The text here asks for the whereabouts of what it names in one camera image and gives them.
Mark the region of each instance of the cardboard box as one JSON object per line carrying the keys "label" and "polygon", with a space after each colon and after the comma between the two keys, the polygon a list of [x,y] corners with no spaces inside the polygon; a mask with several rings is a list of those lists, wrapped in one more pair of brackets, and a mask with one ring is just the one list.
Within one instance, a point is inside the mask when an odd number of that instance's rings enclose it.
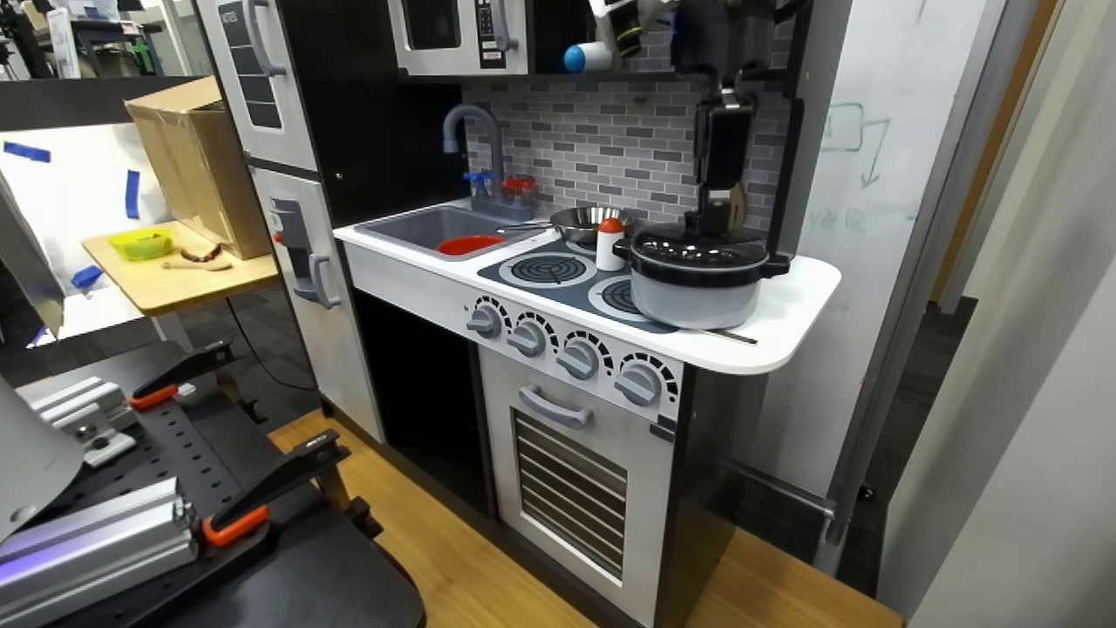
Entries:
{"label": "cardboard box", "polygon": [[272,250],[235,120],[213,77],[124,101],[168,210],[236,257]]}

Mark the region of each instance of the tile backsplash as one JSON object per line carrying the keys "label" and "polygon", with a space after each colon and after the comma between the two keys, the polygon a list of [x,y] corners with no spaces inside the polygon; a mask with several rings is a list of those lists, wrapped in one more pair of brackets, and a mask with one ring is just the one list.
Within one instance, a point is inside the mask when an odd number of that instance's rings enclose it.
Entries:
{"label": "tile backsplash", "polygon": [[[502,125],[504,175],[535,175],[539,212],[607,203],[680,220],[699,203],[694,107],[701,77],[637,79],[486,79],[464,101],[490,107]],[[760,98],[747,159],[747,223],[772,217],[787,107]],[[488,167],[488,134],[468,132],[472,169]]]}

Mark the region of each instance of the wooden floor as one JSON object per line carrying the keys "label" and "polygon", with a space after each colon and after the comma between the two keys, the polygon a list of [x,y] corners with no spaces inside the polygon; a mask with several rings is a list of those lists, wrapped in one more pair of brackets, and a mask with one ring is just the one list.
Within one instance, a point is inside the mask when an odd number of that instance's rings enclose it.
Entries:
{"label": "wooden floor", "polygon": [[[425,601],[429,628],[549,628],[588,623],[525,568],[504,559],[458,511],[422,490],[408,475],[356,440],[342,421],[316,410],[272,433],[291,450],[320,429],[334,429],[351,450],[342,478],[385,522],[381,545],[413,573]],[[736,534],[717,575],[706,590],[694,628],[893,628],[902,623],[888,605],[808,568],[806,560]]]}

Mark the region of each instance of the floor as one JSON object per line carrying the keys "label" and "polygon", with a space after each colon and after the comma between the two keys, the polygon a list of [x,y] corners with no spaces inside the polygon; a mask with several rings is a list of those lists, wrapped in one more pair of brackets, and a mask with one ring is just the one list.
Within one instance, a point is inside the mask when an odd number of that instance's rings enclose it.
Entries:
{"label": "floor", "polygon": [[[250,402],[250,410],[266,429],[278,429],[291,418],[316,408],[314,375],[307,368],[307,355],[299,347],[299,333],[285,304],[285,291],[274,287],[250,290],[235,296],[235,311],[250,333],[250,344],[236,330],[236,321],[228,304],[209,304],[185,311],[181,321],[195,344],[213,338],[230,338],[235,352],[239,355],[230,373],[239,393]],[[869,468],[871,495],[858,504],[850,538],[845,548],[845,560],[838,575],[862,591],[874,591],[879,579],[879,548],[886,525],[886,503],[902,475],[902,464],[914,450],[914,440],[930,410],[930,402],[940,388],[947,360],[967,330],[974,304],[961,304],[958,314],[945,317],[926,311],[924,326],[918,333],[909,367],[902,373],[893,418],[881,433],[879,454]],[[141,347],[158,343],[148,321],[122,325],[101,333],[46,344],[23,355],[0,352],[0,375],[9,384],[27,384],[59,368],[74,368],[124,347]],[[738,525],[760,534],[764,539],[779,545],[787,553],[814,559],[816,538],[823,529],[823,516],[782,490],[764,488],[760,480],[738,480],[742,504],[731,516]]]}
{"label": "floor", "polygon": [[[372,503],[372,516],[385,522],[381,545],[413,573],[429,611],[429,628],[594,623],[342,421],[311,410],[274,429],[272,441],[291,450],[325,429],[334,429],[342,447],[351,450],[351,458],[342,461],[342,478],[351,495]],[[902,619],[865,591],[738,529],[701,591],[690,623],[899,628]]]}

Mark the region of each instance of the sink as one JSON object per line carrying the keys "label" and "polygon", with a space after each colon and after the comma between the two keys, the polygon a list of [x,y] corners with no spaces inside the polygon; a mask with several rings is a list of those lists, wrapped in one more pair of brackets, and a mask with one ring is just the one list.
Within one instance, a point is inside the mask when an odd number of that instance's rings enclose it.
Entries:
{"label": "sink", "polygon": [[[516,244],[516,240],[535,236],[549,225],[486,217],[486,212],[475,212],[472,203],[464,200],[464,203],[418,205],[418,210],[408,210],[397,217],[371,220],[371,223],[359,223],[356,231],[372,233],[372,236],[387,236],[387,240],[403,240],[403,244],[422,246],[429,253],[460,262],[460,257],[472,257],[480,250]],[[468,240],[460,240],[460,244],[472,250],[458,250],[458,253],[439,250],[439,244],[446,244],[454,236],[468,236],[472,244]]]}

